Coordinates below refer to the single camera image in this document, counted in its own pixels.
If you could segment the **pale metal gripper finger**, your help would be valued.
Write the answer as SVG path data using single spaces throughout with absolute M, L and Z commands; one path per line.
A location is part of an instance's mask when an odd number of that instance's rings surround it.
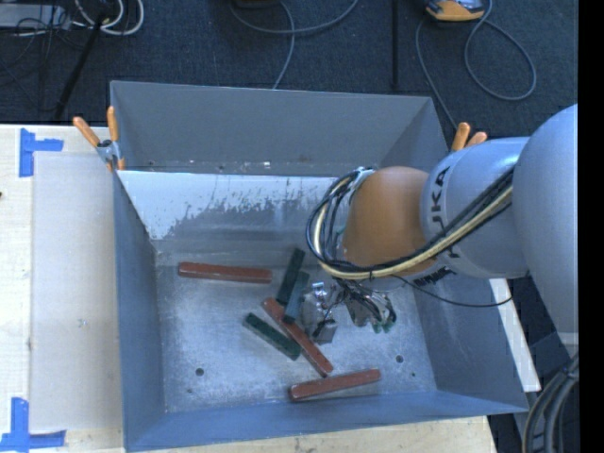
M 330 344 L 335 336 L 338 324 L 334 319 L 327 319 L 320 322 L 311 334 L 316 344 Z
M 327 291 L 324 282 L 313 282 L 304 293 L 302 301 L 302 325 L 307 334 L 312 334 L 325 320 Z

